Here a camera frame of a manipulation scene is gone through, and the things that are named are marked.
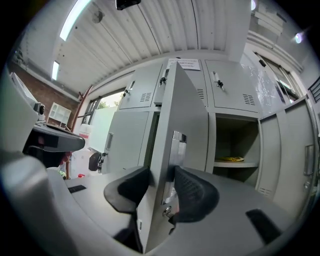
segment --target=open locker door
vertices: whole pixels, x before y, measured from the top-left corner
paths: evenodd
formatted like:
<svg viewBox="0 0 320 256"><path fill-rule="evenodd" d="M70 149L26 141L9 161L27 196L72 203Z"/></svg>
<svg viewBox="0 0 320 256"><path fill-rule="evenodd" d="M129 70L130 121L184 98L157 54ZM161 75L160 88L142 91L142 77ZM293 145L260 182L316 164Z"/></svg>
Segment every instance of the open locker door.
<svg viewBox="0 0 320 256"><path fill-rule="evenodd" d="M257 190L294 218L306 213L318 162L317 125L306 98L262 119Z"/></svg>
<svg viewBox="0 0 320 256"><path fill-rule="evenodd" d="M175 196L165 203L172 188L173 167L205 170L208 125L208 112L196 88L178 63L171 65L150 166L152 180L138 207L140 240L146 252L162 243L174 227L163 216L166 207L171 206L173 211L177 207Z"/></svg>

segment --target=yellow object on shelf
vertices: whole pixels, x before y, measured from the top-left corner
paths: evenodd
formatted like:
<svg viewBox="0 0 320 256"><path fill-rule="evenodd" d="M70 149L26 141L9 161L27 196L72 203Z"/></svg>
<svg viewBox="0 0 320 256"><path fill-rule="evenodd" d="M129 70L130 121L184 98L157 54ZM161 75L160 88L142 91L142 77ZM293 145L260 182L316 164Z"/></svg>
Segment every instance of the yellow object on shelf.
<svg viewBox="0 0 320 256"><path fill-rule="evenodd" d="M217 159L224 160L224 161L231 161L231 162L241 162L241 161L245 160L244 158L242 158L240 156L236 156L236 157L224 156L224 157L218 157Z"/></svg>

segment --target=paper sign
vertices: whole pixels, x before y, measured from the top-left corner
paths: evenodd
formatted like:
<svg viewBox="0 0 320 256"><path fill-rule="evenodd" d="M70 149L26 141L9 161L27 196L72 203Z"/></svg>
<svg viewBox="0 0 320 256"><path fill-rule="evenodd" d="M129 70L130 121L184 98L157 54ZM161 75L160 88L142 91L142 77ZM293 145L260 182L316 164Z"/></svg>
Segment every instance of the paper sign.
<svg viewBox="0 0 320 256"><path fill-rule="evenodd" d="M170 58L168 61L167 69L173 63L178 62L184 70L200 70L199 61L193 58Z"/></svg>

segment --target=locker lock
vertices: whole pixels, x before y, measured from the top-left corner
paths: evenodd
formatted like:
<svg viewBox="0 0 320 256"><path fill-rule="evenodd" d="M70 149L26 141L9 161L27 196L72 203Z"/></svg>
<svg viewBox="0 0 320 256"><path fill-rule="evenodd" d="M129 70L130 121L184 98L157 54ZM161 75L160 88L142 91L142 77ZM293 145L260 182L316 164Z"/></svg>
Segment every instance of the locker lock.
<svg viewBox="0 0 320 256"><path fill-rule="evenodd" d="M126 97L126 94L130 94L130 91L128 91L127 89L124 90L125 92L123 93L123 97Z"/></svg>
<svg viewBox="0 0 320 256"><path fill-rule="evenodd" d="M217 84L216 84L216 86L217 86L217 87L222 88L222 86L224 86L224 83L223 83L223 82L221 82L220 80L215 81L215 83L217 83Z"/></svg>
<svg viewBox="0 0 320 256"><path fill-rule="evenodd" d="M160 79L160 85L162 85L162 83L166 83L167 79L165 77L161 77Z"/></svg>

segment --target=locker handle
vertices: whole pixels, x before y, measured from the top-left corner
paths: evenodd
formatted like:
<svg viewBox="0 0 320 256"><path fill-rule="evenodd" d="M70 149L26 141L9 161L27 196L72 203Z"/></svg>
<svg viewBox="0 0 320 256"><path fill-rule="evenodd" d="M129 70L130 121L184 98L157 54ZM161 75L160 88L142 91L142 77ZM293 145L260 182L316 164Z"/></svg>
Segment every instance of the locker handle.
<svg viewBox="0 0 320 256"><path fill-rule="evenodd" d="M112 132L109 132L108 133L108 136L106 138L106 151L109 151L110 150L110 147L111 147L111 141L112 141L112 138L114 137L114 134Z"/></svg>
<svg viewBox="0 0 320 256"><path fill-rule="evenodd" d="M129 90L128 91L131 91L134 87L134 84L135 84L136 80L133 80L129 86Z"/></svg>
<svg viewBox="0 0 320 256"><path fill-rule="evenodd" d="M315 145L305 146L305 156L304 156L304 172L305 176L312 176L314 173L314 152Z"/></svg>
<svg viewBox="0 0 320 256"><path fill-rule="evenodd" d="M222 90L224 90L224 88L223 88L224 83L219 79L218 73L215 71L212 71L211 77L212 77L213 82L216 83L216 86L220 87Z"/></svg>

